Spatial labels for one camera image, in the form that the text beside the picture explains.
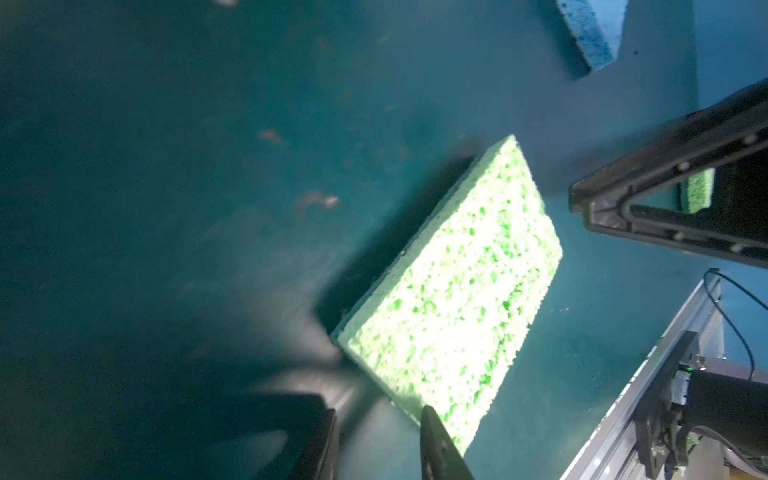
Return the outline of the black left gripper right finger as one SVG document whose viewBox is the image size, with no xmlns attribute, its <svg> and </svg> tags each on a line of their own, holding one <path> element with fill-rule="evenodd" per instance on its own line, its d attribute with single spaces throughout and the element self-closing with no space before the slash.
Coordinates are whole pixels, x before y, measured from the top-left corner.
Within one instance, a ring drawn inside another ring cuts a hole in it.
<svg viewBox="0 0 768 480">
<path fill-rule="evenodd" d="M 423 480 L 474 479 L 439 415 L 429 405 L 421 413 L 420 452 Z"/>
</svg>

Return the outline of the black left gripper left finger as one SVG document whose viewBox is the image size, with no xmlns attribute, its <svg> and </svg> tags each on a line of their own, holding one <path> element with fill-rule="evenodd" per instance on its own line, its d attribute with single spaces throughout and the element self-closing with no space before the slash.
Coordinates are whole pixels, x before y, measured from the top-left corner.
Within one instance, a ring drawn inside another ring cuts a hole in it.
<svg viewBox="0 0 768 480">
<path fill-rule="evenodd" d="M 336 480 L 338 461 L 338 416 L 335 409 L 327 409 L 288 479 Z"/>
</svg>

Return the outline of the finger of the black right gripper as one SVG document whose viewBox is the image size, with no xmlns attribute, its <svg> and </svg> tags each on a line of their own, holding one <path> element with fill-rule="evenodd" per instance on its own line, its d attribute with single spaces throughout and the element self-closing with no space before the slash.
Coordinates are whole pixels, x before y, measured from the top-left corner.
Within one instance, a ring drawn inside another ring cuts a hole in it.
<svg viewBox="0 0 768 480">
<path fill-rule="evenodd" d="M 715 170 L 710 208 L 682 211 L 679 186 Z M 569 189 L 587 229 L 767 266 L 767 82 L 699 110 Z"/>
</svg>

